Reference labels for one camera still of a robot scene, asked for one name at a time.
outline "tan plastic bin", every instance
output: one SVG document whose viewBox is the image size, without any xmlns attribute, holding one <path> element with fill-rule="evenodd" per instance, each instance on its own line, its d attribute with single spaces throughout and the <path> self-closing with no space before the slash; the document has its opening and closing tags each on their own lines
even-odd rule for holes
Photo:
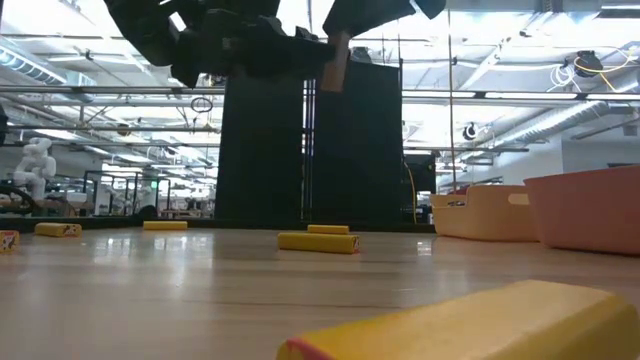
<svg viewBox="0 0 640 360">
<path fill-rule="evenodd" d="M 485 241 L 538 241 L 524 186 L 472 186 L 467 195 L 431 195 L 436 232 Z"/>
<path fill-rule="evenodd" d="M 640 255 L 640 166 L 527 179 L 540 241 L 550 247 Z"/>
</svg>

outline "white robot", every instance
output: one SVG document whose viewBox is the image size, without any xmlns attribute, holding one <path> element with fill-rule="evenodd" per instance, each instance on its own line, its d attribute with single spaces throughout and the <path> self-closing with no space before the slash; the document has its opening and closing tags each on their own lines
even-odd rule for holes
<svg viewBox="0 0 640 360">
<path fill-rule="evenodd" d="M 29 145 L 22 149 L 22 161 L 13 173 L 14 185 L 30 187 L 31 197 L 36 201 L 44 199 L 46 180 L 56 175 L 56 159 L 49 156 L 51 145 L 51 140 L 45 138 L 29 140 Z"/>
</svg>

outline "yellow foam block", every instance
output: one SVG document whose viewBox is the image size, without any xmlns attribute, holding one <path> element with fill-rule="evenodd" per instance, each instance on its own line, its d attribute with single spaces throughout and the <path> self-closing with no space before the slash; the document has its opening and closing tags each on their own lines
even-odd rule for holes
<svg viewBox="0 0 640 360">
<path fill-rule="evenodd" d="M 278 248 L 282 250 L 354 254 L 358 252 L 359 245 L 356 235 L 309 233 L 281 233 L 278 235 Z"/>
<path fill-rule="evenodd" d="M 0 230 L 0 254 L 13 252 L 20 245 L 20 233 L 14 230 Z"/>
<path fill-rule="evenodd" d="M 36 235 L 52 237 L 80 237 L 82 226 L 79 224 L 39 223 L 35 229 Z"/>
<path fill-rule="evenodd" d="M 321 330 L 277 360 L 636 360 L 635 308 L 601 290 L 523 281 Z"/>
<path fill-rule="evenodd" d="M 307 231 L 313 234 L 347 235 L 349 234 L 349 227 L 337 225 L 308 225 Z"/>
<path fill-rule="evenodd" d="M 187 230 L 186 221 L 145 221 L 145 230 Z"/>
</svg>

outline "black panel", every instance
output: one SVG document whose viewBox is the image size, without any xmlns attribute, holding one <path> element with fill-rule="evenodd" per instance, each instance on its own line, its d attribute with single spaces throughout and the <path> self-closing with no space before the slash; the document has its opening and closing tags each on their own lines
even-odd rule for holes
<svg viewBox="0 0 640 360">
<path fill-rule="evenodd" d="M 300 220 L 302 81 L 227 83 L 215 217 Z"/>
<path fill-rule="evenodd" d="M 316 100 L 312 221 L 400 221 L 402 105 L 397 68 L 349 63 L 342 94 Z"/>
</svg>

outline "table surface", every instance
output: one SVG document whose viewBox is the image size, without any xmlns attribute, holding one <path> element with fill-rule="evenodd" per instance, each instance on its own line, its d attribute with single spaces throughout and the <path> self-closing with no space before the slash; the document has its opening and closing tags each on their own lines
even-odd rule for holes
<svg viewBox="0 0 640 360">
<path fill-rule="evenodd" d="M 271 231 L 25 235 L 0 256 L 1 357 L 272 359 L 300 332 L 523 279 L 640 305 L 638 258 L 413 234 L 362 234 L 361 248 L 278 251 Z"/>
</svg>

